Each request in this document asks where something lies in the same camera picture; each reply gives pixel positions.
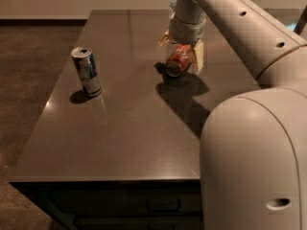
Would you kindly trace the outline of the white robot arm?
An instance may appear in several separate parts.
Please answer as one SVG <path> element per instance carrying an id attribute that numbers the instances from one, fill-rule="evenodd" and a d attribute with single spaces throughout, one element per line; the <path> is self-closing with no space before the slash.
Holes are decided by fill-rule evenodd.
<path id="1" fill-rule="evenodd" d="M 250 0 L 177 0 L 160 45 L 199 72 L 211 20 L 259 84 L 220 103 L 200 148 L 204 230 L 307 230 L 306 41 Z"/>

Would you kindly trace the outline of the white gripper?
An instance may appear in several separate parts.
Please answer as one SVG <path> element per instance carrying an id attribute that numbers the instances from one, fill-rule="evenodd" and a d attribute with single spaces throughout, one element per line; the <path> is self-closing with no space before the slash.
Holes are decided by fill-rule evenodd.
<path id="1" fill-rule="evenodd" d="M 206 19 L 200 23 L 190 24 L 177 19 L 175 16 L 170 21 L 169 31 L 157 41 L 155 47 L 161 48 L 168 44 L 194 45 L 191 47 L 193 72 L 199 74 L 203 68 L 203 42 L 201 41 L 204 33 Z"/>

